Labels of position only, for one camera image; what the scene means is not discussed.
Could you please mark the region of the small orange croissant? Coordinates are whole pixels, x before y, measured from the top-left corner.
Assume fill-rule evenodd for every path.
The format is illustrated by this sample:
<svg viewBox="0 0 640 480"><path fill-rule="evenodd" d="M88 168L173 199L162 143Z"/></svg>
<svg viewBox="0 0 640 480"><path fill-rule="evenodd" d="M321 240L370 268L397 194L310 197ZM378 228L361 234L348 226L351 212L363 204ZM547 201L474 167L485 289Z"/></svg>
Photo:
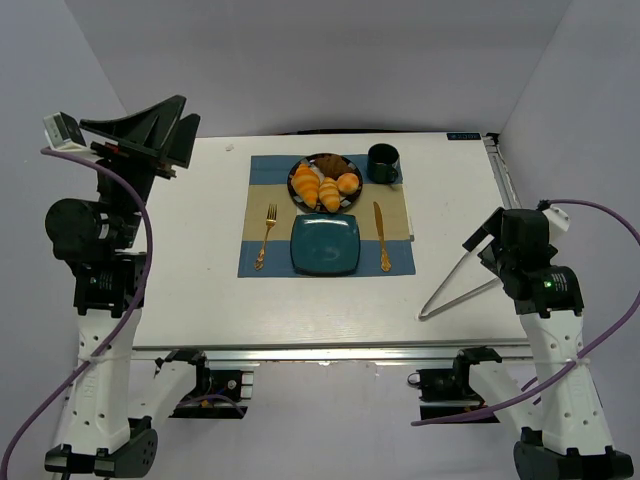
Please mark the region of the small orange croissant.
<svg viewBox="0 0 640 480"><path fill-rule="evenodd" d="M337 181L331 177L325 177L319 186L318 198L329 213L337 212L341 206Z"/></svg>

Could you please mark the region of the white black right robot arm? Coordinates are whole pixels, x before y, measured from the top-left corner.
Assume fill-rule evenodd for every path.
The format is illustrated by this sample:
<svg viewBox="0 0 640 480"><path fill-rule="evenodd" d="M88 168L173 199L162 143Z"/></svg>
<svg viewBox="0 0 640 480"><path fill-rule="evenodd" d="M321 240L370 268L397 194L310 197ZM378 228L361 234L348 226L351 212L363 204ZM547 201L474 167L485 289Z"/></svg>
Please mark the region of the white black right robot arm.
<svg viewBox="0 0 640 480"><path fill-rule="evenodd" d="M519 402L498 416L519 433L513 449L522 479L629 479L630 455L616 449L583 350L579 281L552 262L553 236L567 230L559 209L502 207L464 243L502 283L530 343L541 403Z"/></svg>

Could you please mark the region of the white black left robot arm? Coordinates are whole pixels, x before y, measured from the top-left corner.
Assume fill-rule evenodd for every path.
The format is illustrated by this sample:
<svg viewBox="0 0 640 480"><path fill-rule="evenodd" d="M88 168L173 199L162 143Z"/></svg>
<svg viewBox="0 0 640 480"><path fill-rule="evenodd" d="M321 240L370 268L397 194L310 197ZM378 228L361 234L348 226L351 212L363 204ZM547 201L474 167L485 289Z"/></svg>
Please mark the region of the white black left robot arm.
<svg viewBox="0 0 640 480"><path fill-rule="evenodd" d="M98 196L65 198L45 217L53 255L75 280L78 364L64 383L71 419L45 467L62 478L93 475L136 479L151 469L158 435L153 411L131 414L128 402L133 339L153 253L133 251L138 233L152 232L146 203L157 178L187 168L200 118L174 95L114 120L45 121L45 154L93 169Z"/></svg>

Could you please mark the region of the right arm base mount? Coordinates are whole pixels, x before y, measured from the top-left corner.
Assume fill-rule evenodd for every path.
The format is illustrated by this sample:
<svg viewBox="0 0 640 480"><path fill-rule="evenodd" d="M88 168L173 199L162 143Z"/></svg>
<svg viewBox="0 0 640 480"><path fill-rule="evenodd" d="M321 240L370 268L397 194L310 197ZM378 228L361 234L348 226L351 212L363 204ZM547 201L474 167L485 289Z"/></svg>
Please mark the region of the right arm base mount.
<svg viewBox="0 0 640 480"><path fill-rule="evenodd" d="M421 369L407 377L410 388L419 393L421 420L458 415L487 407L477 393L459 387L453 369Z"/></svg>

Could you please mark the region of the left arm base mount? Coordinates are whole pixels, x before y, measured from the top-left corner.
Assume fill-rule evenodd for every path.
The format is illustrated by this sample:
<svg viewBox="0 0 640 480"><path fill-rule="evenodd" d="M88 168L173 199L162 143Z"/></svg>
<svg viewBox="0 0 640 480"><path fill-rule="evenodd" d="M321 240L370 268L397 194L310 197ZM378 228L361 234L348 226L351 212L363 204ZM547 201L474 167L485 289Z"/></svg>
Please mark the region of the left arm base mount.
<svg viewBox="0 0 640 480"><path fill-rule="evenodd" d="M241 370L212 370L204 351L172 350L155 360L154 379L160 392L154 399L168 405L168 418L242 419L247 407L241 403L251 398L252 373Z"/></svg>

